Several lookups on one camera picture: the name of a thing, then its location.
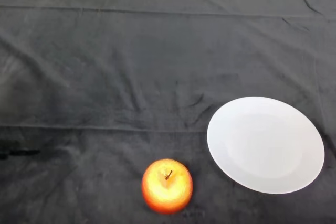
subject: apple stem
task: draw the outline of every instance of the apple stem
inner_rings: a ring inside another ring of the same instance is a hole
[[[169,179],[169,176],[173,173],[173,170],[170,171],[170,173],[168,174],[168,176],[166,176],[166,180]]]

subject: dark gray tablecloth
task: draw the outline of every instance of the dark gray tablecloth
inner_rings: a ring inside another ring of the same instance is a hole
[[[0,0],[0,223],[335,223],[335,0]],[[303,112],[320,176],[287,195],[228,178],[206,128],[226,102]],[[174,158],[194,179],[175,215],[145,205],[142,174]]]

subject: white plate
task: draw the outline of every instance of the white plate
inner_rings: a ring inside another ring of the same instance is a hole
[[[230,178],[263,193],[308,186],[324,162],[321,136],[309,119],[270,98],[226,103],[211,118],[207,140],[213,159]]]

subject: table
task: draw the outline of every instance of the table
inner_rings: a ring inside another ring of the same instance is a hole
[[[0,0],[1,223],[334,223],[334,0]],[[249,190],[214,163],[207,124],[265,96],[303,112],[325,163],[287,195]],[[174,158],[194,179],[172,216],[140,181]]]

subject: plate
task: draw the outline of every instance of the plate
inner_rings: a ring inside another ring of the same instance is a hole
[[[270,98],[226,103],[211,118],[207,141],[230,178],[262,193],[300,190],[313,182],[324,162],[315,126],[297,109]]]

